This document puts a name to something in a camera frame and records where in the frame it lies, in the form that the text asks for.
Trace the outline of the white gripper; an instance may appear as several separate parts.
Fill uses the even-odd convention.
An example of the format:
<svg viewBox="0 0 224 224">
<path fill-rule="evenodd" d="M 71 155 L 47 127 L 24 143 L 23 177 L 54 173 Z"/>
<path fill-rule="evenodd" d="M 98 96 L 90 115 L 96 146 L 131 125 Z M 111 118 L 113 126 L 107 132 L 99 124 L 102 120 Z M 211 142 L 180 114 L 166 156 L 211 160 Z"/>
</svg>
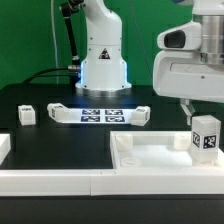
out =
<svg viewBox="0 0 224 224">
<path fill-rule="evenodd" d="M 154 61 L 153 88 L 160 96 L 180 98 L 187 124 L 195 113 L 192 102 L 224 102 L 224 65 L 207 65 L 195 51 L 162 50 Z"/>
</svg>

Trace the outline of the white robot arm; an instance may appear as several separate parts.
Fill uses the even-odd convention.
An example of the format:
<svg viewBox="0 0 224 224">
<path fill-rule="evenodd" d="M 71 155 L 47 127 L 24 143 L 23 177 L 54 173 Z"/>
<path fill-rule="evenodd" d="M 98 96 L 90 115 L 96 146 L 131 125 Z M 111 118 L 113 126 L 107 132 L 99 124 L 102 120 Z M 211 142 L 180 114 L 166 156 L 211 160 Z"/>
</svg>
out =
<svg viewBox="0 0 224 224">
<path fill-rule="evenodd" d="M 172 0 L 191 5 L 192 19 L 157 37 L 153 89 L 178 98 L 190 115 L 192 100 L 224 103 L 224 0 Z M 60 6 L 72 52 L 72 67 L 81 74 L 80 94 L 115 96 L 131 89 L 121 56 L 122 21 L 104 0 L 67 0 Z M 87 25 L 87 55 L 78 56 L 70 16 L 83 10 Z"/>
</svg>

